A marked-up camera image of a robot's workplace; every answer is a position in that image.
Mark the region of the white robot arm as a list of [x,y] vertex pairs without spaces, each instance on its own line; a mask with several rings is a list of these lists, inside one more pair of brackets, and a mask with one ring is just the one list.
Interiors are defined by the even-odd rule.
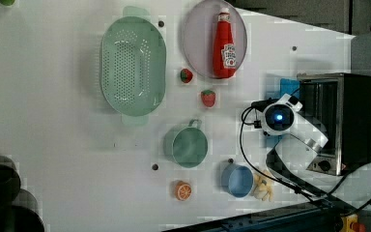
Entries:
[[260,117],[263,131],[282,138],[267,154],[270,172],[296,182],[328,143],[327,136],[300,115],[302,104],[295,96],[284,94],[265,107]]

